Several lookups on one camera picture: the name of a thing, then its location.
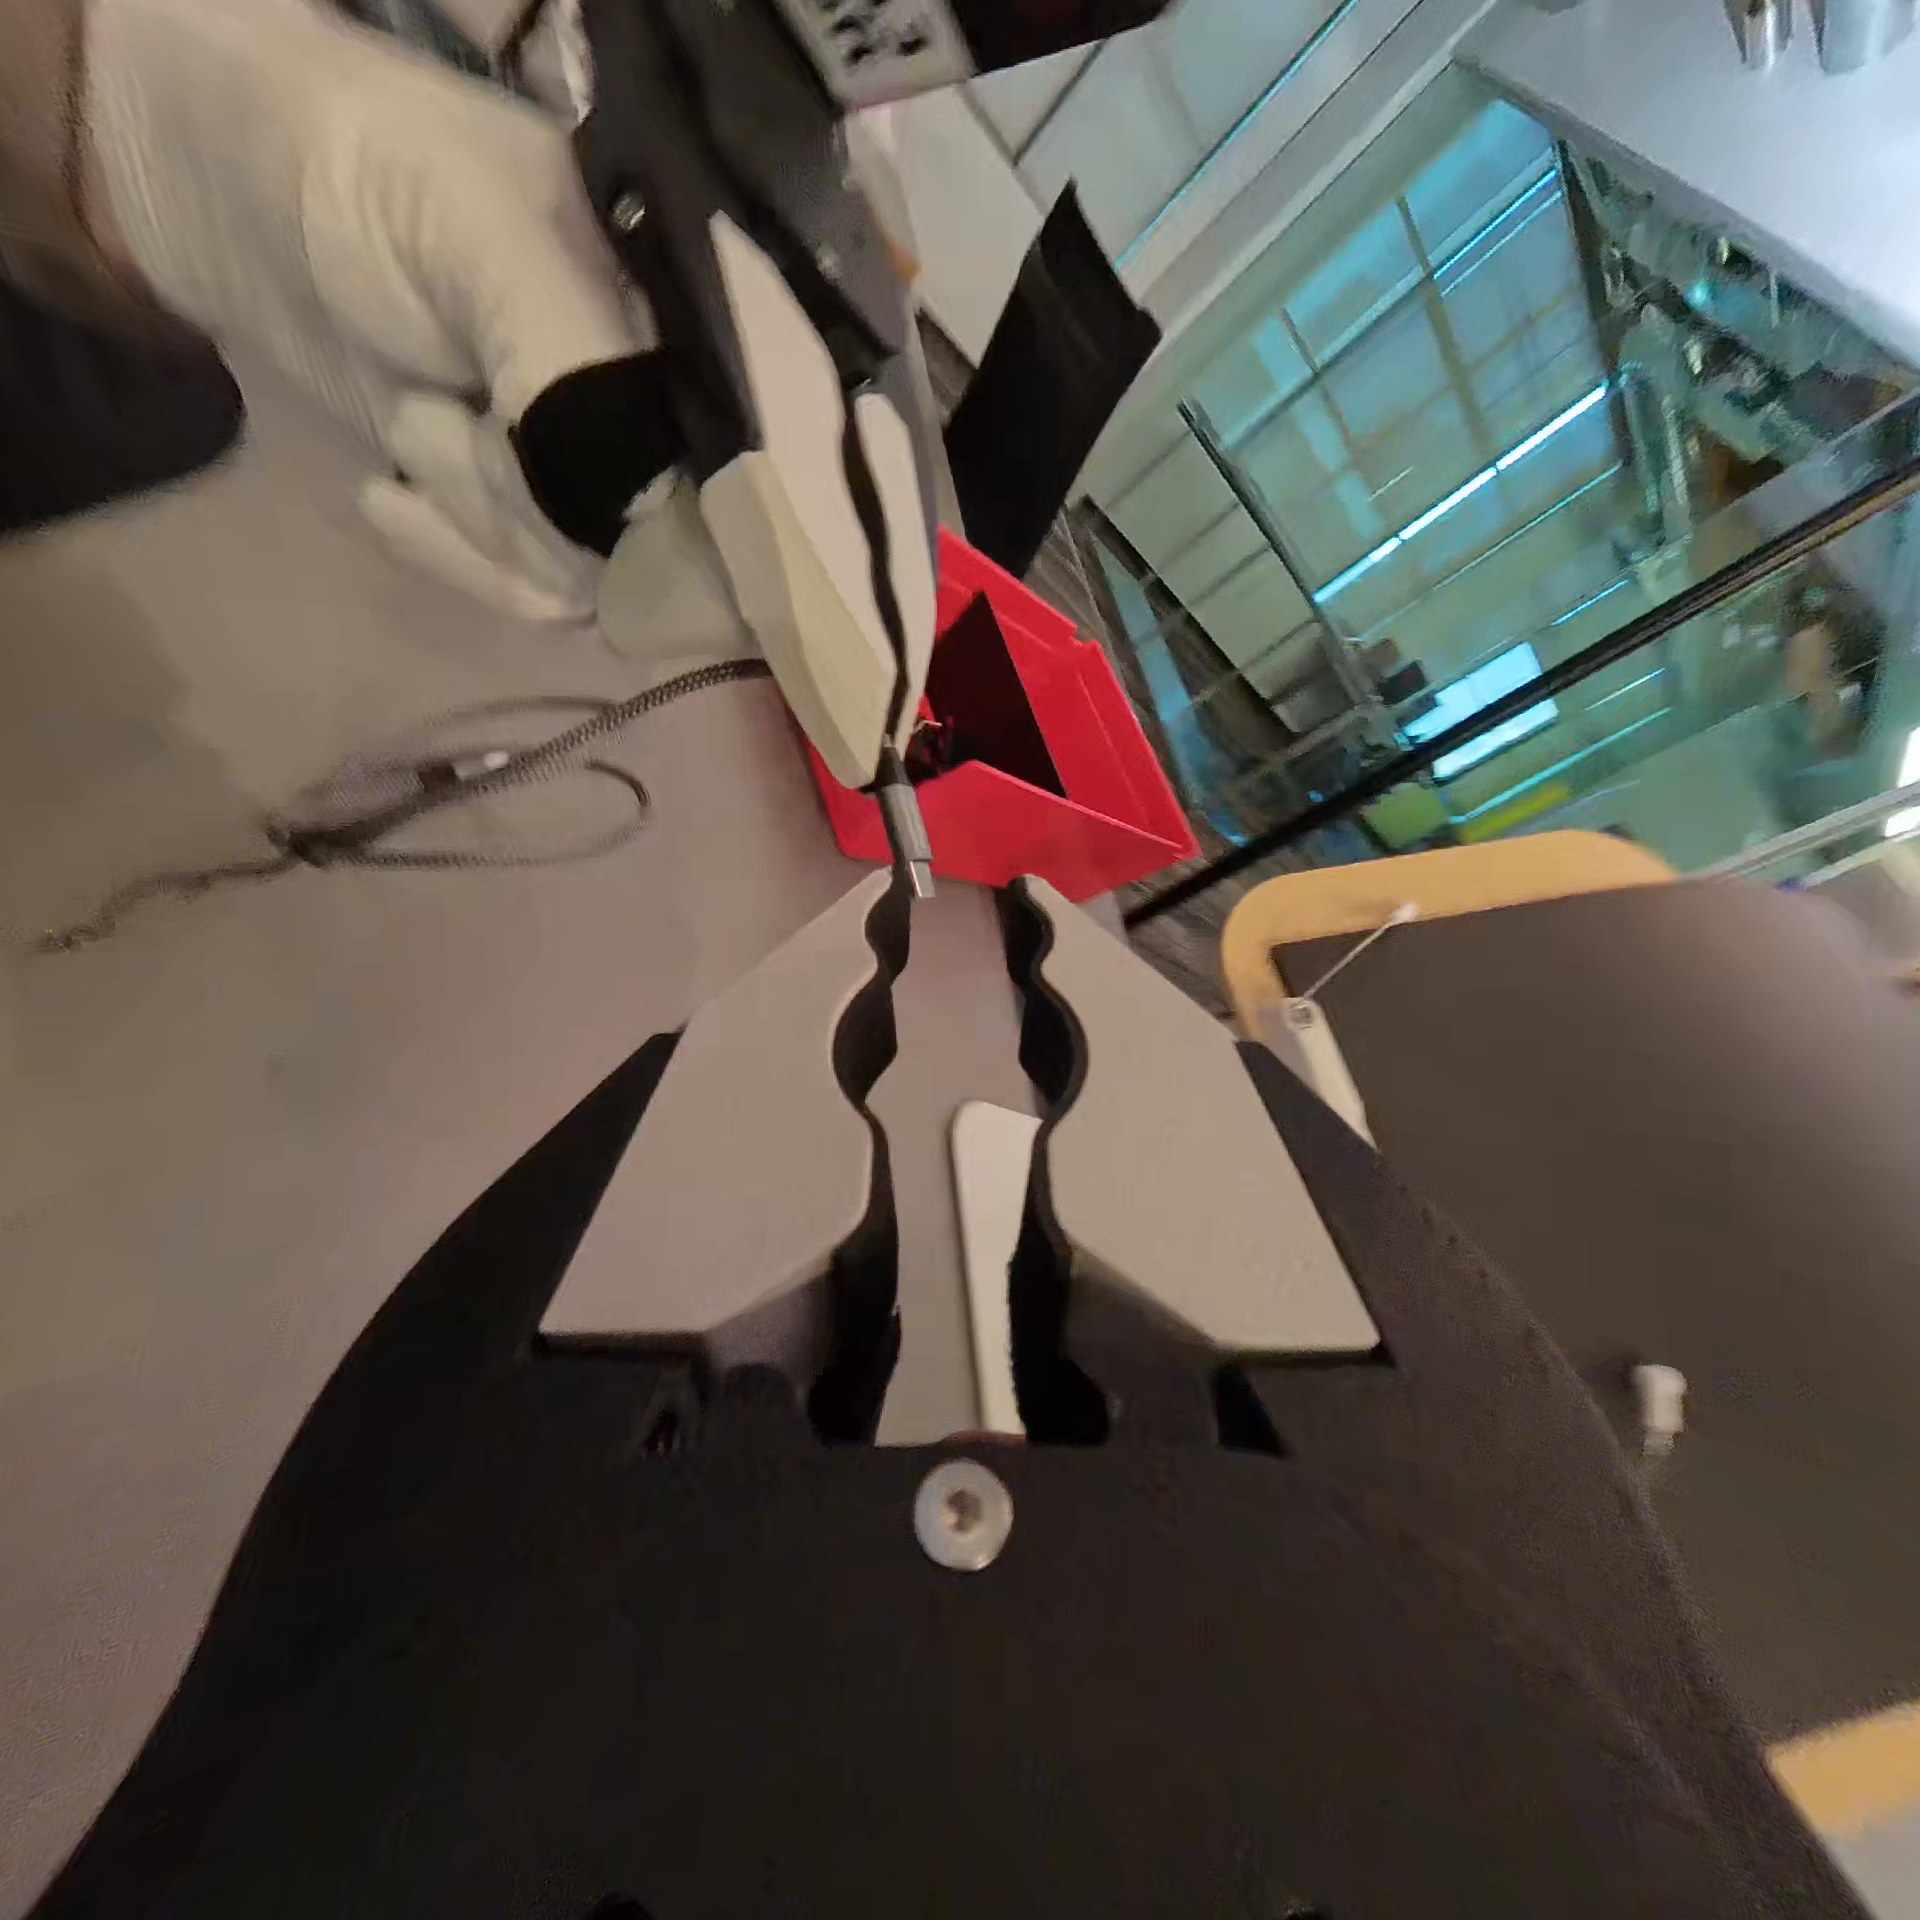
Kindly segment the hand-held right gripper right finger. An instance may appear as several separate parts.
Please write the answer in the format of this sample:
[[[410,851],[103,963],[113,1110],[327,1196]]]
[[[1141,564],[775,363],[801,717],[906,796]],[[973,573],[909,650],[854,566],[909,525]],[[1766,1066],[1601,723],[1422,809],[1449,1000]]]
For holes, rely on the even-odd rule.
[[[998,893],[1039,1098],[1011,1277],[1033,1445],[1273,1445],[1254,1376],[1383,1334],[1231,1030],[1039,878]]]

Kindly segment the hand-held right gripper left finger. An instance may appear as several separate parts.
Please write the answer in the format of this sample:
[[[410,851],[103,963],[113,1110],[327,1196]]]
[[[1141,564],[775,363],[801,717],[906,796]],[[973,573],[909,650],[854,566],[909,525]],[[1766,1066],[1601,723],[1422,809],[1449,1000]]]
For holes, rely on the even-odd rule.
[[[873,1091],[897,1058],[909,892],[870,870],[675,1035],[539,1324],[719,1378],[770,1370],[868,1442],[898,1346],[898,1221]]]

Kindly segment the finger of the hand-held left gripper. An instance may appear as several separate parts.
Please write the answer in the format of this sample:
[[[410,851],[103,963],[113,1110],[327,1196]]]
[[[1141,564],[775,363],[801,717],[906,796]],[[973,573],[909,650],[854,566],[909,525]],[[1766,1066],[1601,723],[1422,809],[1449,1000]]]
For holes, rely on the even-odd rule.
[[[914,433],[890,394],[865,388],[852,397],[852,448],[875,604],[897,664],[885,737],[906,742],[918,723],[937,636],[939,530],[927,510]]]
[[[809,746],[835,781],[865,788],[902,668],[847,478],[847,395],[775,260],[726,212],[708,238],[754,441],[701,483],[703,525]]]

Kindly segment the red plastic bin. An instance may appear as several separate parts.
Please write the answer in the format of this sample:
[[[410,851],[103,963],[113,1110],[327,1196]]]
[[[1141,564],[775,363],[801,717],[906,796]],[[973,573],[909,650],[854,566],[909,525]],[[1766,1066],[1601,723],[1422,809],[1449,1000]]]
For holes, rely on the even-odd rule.
[[[934,640],[977,592],[988,595],[1006,628],[1065,798],[981,763],[911,780],[932,870],[991,890],[1039,876],[1085,904],[1193,857],[1183,809],[1102,648],[970,541],[941,530]]]

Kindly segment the person's left forearm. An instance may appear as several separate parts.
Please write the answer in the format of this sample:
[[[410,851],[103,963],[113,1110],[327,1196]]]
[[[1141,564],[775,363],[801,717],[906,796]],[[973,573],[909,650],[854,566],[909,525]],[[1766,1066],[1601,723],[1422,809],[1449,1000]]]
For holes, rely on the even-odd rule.
[[[66,297],[98,266],[84,218],[84,21],[78,3],[2,4],[2,258]]]

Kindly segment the person's left hand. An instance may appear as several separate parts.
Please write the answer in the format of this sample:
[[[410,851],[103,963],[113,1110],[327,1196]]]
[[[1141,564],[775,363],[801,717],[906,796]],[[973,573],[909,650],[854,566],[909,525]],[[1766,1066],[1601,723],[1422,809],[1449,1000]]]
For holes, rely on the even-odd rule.
[[[359,506],[510,618],[591,614],[603,562],[511,430],[655,346],[545,109],[315,4],[84,4],[86,188],[159,304],[289,378],[363,454]]]

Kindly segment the black bin divider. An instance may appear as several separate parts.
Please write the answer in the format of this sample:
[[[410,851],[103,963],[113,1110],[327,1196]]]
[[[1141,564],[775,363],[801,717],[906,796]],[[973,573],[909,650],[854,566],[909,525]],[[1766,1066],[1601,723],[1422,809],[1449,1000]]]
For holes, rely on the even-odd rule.
[[[985,592],[977,592],[934,640],[924,704],[926,715],[908,748],[916,784],[981,763],[1065,798],[1062,776]]]

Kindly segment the black office chair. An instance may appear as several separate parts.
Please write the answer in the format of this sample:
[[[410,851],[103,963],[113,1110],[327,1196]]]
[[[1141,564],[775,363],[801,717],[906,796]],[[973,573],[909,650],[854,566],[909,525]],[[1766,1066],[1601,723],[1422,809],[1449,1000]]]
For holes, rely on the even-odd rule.
[[[979,554],[1028,573],[1159,348],[1161,324],[1121,280],[1068,182],[943,422],[956,506]]]

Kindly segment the wooden book stand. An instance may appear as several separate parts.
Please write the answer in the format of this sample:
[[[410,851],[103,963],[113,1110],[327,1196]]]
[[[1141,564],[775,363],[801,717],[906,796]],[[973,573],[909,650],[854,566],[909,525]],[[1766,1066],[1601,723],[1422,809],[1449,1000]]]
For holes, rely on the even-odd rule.
[[[991,1680],[1092,1916],[1915,1916],[1915,1700],[1758,1729],[1653,1500],[1686,1380],[1633,1364],[1617,1426],[1386,1161],[1322,1003],[1413,922],[1679,881],[1553,833],[1229,912],[1226,1026],[1383,1355],[1257,1374],[1273,1445],[988,1451]]]

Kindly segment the black sheet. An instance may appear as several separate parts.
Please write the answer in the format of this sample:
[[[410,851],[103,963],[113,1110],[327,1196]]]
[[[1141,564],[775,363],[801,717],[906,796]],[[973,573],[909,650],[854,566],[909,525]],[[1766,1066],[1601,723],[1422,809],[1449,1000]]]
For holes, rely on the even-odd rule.
[[[1915,1002],[1815,896],[1679,881],[1419,920],[1322,992],[1383,1160],[1625,1428],[1749,1717],[1915,1700]]]

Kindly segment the black floor lamp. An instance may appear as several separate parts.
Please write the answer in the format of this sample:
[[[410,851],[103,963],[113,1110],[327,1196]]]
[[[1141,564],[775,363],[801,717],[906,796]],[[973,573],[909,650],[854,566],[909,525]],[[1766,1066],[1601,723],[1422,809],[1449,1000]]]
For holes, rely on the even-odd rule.
[[[1133,933],[1164,922],[1189,904],[1211,893],[1215,886],[1223,886],[1227,881],[1249,873],[1269,857],[1289,852],[1317,833],[1356,819],[1394,788],[1426,776],[1441,758],[1466,753],[1529,708],[1556,701],[1572,688],[1594,682],[1621,660],[1643,654],[1647,648],[1666,640],[1686,625],[1772,582],[1798,562],[1821,554],[1834,541],[1850,537],[1854,530],[1893,510],[1905,508],[1915,499],[1915,493],[1918,454],[1911,452],[1882,478],[1859,484],[1828,508],[1797,522],[1791,529],[1770,537],[1737,560],[1716,566],[1702,582],[1683,589],[1654,611],[1638,614],[1619,632],[1579,650],[1567,660],[1556,664],[1533,678],[1497,694],[1485,706],[1454,723],[1454,726],[1437,732],[1429,741],[1418,741],[1398,757],[1381,763],[1354,784],[1335,790],[1330,798],[1308,804],[1282,824],[1257,833],[1243,846],[1213,857],[1206,867],[1191,870],[1142,904],[1127,907],[1121,917],[1123,928]]]

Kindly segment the black textured pad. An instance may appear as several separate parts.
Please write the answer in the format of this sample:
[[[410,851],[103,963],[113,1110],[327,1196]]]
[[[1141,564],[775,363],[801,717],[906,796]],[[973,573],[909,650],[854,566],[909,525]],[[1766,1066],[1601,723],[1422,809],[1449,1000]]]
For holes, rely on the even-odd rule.
[[[245,397],[215,349],[97,330],[5,286],[5,537],[180,484],[245,433]]]

